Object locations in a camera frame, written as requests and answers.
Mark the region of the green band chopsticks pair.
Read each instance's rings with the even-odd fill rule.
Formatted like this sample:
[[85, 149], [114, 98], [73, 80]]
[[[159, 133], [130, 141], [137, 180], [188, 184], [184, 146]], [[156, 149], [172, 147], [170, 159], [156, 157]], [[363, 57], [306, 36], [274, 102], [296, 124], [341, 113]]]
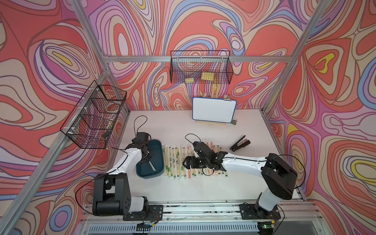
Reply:
[[171, 147], [170, 146], [168, 147], [168, 158], [169, 158], [169, 172], [170, 172], [170, 176], [174, 177], [174, 174], [173, 174], [173, 157], [172, 157]]
[[162, 154], [163, 154], [163, 167], [164, 167], [164, 175], [168, 175], [168, 166], [166, 165], [166, 155], [165, 155], [165, 144], [162, 144]]

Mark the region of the panda chopsticks pair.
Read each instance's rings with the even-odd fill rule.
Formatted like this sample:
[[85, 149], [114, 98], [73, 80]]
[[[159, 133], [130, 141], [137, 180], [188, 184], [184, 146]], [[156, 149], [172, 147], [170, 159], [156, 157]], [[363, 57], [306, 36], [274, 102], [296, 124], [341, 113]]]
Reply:
[[182, 146], [179, 144], [179, 170], [180, 170], [180, 176], [184, 176], [184, 171], [182, 170]]

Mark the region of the panda chopsticks pair fifteenth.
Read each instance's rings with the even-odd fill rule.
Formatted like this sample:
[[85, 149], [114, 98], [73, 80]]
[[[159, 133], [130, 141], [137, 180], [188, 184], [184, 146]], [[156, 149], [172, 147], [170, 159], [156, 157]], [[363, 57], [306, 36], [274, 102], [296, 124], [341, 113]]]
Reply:
[[179, 165], [179, 148], [175, 147], [175, 161], [176, 161], [176, 177], [180, 177], [181, 171], [180, 171], [180, 165]]

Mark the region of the panda chopsticks pair fourteenth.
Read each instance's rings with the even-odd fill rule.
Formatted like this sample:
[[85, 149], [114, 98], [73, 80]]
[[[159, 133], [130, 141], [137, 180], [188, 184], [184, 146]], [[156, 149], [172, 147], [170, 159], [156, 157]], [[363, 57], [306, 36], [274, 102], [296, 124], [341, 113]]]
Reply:
[[175, 148], [172, 147], [172, 171], [173, 171], [173, 178], [175, 179], [177, 176], [177, 169], [176, 169], [176, 155], [175, 155]]

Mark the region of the green band chopsticks pair sixteenth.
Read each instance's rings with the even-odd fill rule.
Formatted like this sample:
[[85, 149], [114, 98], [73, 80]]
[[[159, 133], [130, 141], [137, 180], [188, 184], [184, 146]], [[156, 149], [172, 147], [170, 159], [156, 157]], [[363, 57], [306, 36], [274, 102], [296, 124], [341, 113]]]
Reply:
[[170, 176], [170, 159], [169, 159], [169, 153], [168, 153], [168, 145], [165, 145], [164, 150], [165, 150], [165, 172], [166, 175], [169, 177]]

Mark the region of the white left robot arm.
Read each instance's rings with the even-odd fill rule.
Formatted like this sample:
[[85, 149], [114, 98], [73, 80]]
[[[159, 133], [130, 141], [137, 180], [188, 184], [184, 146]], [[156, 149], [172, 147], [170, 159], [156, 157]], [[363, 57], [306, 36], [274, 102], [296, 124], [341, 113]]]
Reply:
[[132, 196], [128, 175], [136, 170], [140, 177], [153, 178], [164, 170], [162, 143], [146, 132], [136, 134], [132, 142], [121, 150], [123, 156], [105, 174], [94, 179], [92, 214], [119, 216], [125, 221], [145, 220], [155, 212], [149, 208], [146, 196]]

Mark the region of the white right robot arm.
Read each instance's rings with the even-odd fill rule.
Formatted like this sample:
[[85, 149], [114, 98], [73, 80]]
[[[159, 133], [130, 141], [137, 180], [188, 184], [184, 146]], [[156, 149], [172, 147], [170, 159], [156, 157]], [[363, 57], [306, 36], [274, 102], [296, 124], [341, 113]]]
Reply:
[[194, 142], [194, 155], [184, 158], [186, 169], [212, 169], [214, 171], [235, 171], [261, 177], [267, 184], [255, 204], [247, 207], [259, 219], [277, 217], [277, 205], [282, 200], [291, 200], [295, 190], [297, 172], [279, 155], [270, 153], [267, 157], [243, 157], [229, 152], [214, 152], [203, 142]]

